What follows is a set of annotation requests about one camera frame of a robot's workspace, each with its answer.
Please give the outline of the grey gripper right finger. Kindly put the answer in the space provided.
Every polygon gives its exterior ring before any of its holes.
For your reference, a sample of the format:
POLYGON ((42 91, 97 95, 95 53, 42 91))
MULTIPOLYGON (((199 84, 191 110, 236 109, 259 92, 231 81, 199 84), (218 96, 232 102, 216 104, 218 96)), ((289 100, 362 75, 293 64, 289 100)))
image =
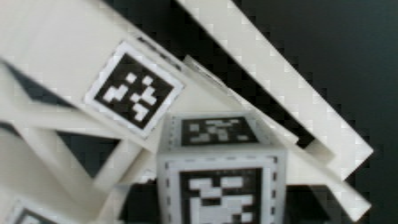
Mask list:
POLYGON ((325 185, 286 187, 284 224, 353 224, 325 185))

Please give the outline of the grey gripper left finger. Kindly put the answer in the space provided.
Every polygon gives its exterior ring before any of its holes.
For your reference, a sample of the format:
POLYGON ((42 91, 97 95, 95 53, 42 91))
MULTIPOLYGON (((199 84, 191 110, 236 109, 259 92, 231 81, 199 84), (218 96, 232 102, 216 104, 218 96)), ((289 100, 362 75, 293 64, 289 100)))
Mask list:
POLYGON ((117 219, 122 224, 159 224, 154 181, 135 183, 131 185, 117 219))

